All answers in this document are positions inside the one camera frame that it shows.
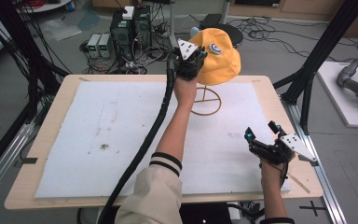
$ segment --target striped sleeve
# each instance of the striped sleeve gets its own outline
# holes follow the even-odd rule
[[[179,176],[180,172],[182,171],[182,163],[179,162],[179,160],[177,160],[175,157],[163,152],[153,153],[149,165],[163,166],[176,173],[177,176]]]
[[[271,217],[260,221],[260,224],[294,224],[290,217]]]

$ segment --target power supply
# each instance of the power supply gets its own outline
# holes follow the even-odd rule
[[[139,7],[133,17],[138,43],[143,47],[152,46],[150,6]]]
[[[110,25],[110,34],[114,41],[114,48],[118,59],[124,57],[127,61],[133,61],[132,42],[134,40],[133,20],[123,20],[122,12],[113,14]]]
[[[89,49],[89,56],[91,58],[98,58],[100,56],[100,49],[98,43],[100,42],[101,35],[92,35],[87,48]]]
[[[110,58],[112,55],[112,40],[110,39],[109,34],[101,35],[100,43],[98,44],[100,48],[101,57]]]

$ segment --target gray floor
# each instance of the gray floor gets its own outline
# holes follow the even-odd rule
[[[40,13],[38,18],[40,21],[64,18],[65,24],[77,25],[81,21],[87,21],[84,19],[85,15],[93,16],[93,14],[90,15],[87,7],[79,8],[72,13],[59,8],[50,12]],[[177,31],[178,33],[188,33],[189,28],[196,25],[195,22],[188,20],[192,19],[189,17],[176,19],[177,27],[180,27],[186,21],[183,28]],[[81,26],[82,34],[80,35],[75,35],[62,41],[49,40],[48,42],[63,63],[74,74],[81,74],[87,67],[86,58],[78,49],[79,45],[88,40],[93,33],[107,32],[110,20],[101,19],[94,23],[95,25],[90,25],[90,23]],[[234,21],[232,24],[239,25],[239,21]],[[270,21],[268,24],[276,30],[314,38],[319,38],[326,28],[326,24],[307,27],[278,21]],[[178,36],[183,39],[188,38],[187,34]],[[311,51],[316,43],[315,40],[287,33],[274,33],[270,37],[280,38],[290,43],[297,50]],[[40,46],[40,40],[36,38],[35,41]],[[241,54],[242,75],[265,75],[272,82],[293,74],[306,60],[305,57],[289,53],[282,44],[267,41],[244,40],[238,50]],[[358,57],[358,49],[356,47],[337,45],[331,56],[337,60],[355,58]],[[165,63],[153,63],[147,67],[147,70],[148,74],[165,74]],[[286,87],[283,87],[277,90],[277,93],[283,93],[285,89]],[[19,115],[26,102],[27,82],[10,56],[2,50],[0,52],[0,139]],[[358,129],[348,128],[344,125],[343,120],[317,77],[313,85],[309,128],[313,144],[317,148],[347,222],[358,223]],[[19,170],[18,165],[13,165],[0,183],[0,223],[76,222],[75,208],[32,211],[6,210],[4,201]],[[299,206],[310,206],[310,201],[313,201],[315,206],[324,207],[322,199],[287,200],[286,205],[289,215],[297,223],[330,223],[328,214],[324,210],[318,210],[317,216],[315,216],[312,210],[299,209]],[[96,208],[85,209],[82,217],[83,223],[93,223],[96,213]],[[248,221],[243,219],[241,223],[248,223]]]

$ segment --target wrist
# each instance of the wrist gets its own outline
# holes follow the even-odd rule
[[[176,107],[176,110],[181,111],[181,112],[190,113],[191,108],[193,108],[193,104],[179,104]]]
[[[263,191],[267,190],[281,193],[281,180],[261,178],[261,188],[263,188]]]

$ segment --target aluminum frame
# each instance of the aluminum frame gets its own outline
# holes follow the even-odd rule
[[[298,136],[301,138],[301,140],[304,142],[304,144],[310,150],[310,152],[315,156],[318,162],[318,165],[313,166],[313,168],[315,169],[315,173],[318,176],[319,181],[321,182],[322,189],[324,190],[323,199],[327,211],[329,213],[329,216],[331,218],[331,221],[337,224],[346,224],[347,221],[344,217],[344,214],[342,213],[341,207],[339,206],[333,188],[331,187],[330,182],[327,179],[327,175],[324,171],[321,161],[319,160],[319,156],[318,153],[316,152],[316,148],[312,143],[310,136],[305,134],[304,130],[301,128],[300,125],[301,112],[298,110],[298,107],[296,105],[289,105],[285,101],[283,101],[282,104],[283,107],[286,109],[287,115],[289,116],[289,119],[292,121],[292,124]]]
[[[39,107],[37,109],[38,112],[40,111],[41,107],[41,104],[39,104]],[[6,175],[8,169],[10,169],[13,162],[21,153],[21,150],[27,143],[28,139],[30,138],[30,135],[33,133],[35,119],[36,118],[34,118],[29,124],[22,124],[21,128],[11,141],[10,145],[7,147],[7,150],[0,158],[0,183]]]

